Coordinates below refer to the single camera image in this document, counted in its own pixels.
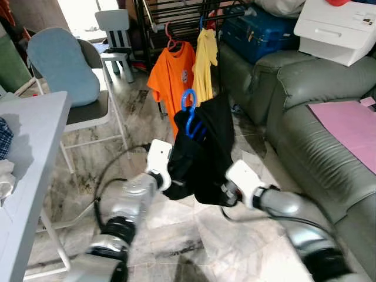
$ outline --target red hanger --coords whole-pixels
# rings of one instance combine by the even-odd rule
[[[168,50],[172,50],[173,48],[175,48],[176,47],[176,45],[177,44],[179,44],[179,43],[183,43],[183,41],[175,41],[174,39],[172,39],[172,36],[171,36],[171,34],[169,33],[169,24],[170,24],[171,22],[167,22],[165,25],[164,25],[164,32],[165,32],[165,34],[166,34],[166,36],[169,38],[169,41],[168,41],[168,43],[167,43],[167,49]]]

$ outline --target blue plastic hanger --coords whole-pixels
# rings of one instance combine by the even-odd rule
[[[196,127],[193,129],[193,132],[190,133],[190,125],[191,125],[191,123],[192,123],[192,121],[194,119],[194,110],[195,110],[195,108],[197,106],[197,95],[196,95],[196,93],[195,93],[195,91],[193,89],[187,89],[187,90],[184,91],[184,94],[183,94],[183,97],[182,97],[182,110],[184,112],[187,110],[187,108],[186,108],[186,99],[191,94],[192,94],[192,97],[193,97],[193,104],[192,104],[192,106],[189,109],[190,116],[189,116],[188,121],[186,123],[186,135],[189,138],[191,138],[191,139],[194,140],[194,137],[196,136],[196,134],[198,133],[198,131],[201,128],[200,135],[196,139],[196,141],[201,142],[201,141],[203,141],[203,139],[205,137],[205,133],[206,133],[206,128],[202,127],[202,121],[200,121],[196,125]]]
[[[203,20],[204,20],[204,16],[201,16],[200,17],[200,31],[203,29]]]

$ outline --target yellow shirt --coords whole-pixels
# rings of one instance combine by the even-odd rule
[[[202,29],[197,40],[196,62],[192,67],[194,73],[193,90],[197,94],[197,105],[213,97],[210,65],[217,65],[216,33],[212,29]]]

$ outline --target green cloth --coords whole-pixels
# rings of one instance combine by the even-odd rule
[[[0,85],[9,92],[15,92],[27,83],[31,75],[19,56],[9,35],[0,38]]]

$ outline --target white plastic bag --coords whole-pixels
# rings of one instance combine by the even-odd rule
[[[254,0],[265,11],[274,16],[298,18],[306,0]]]

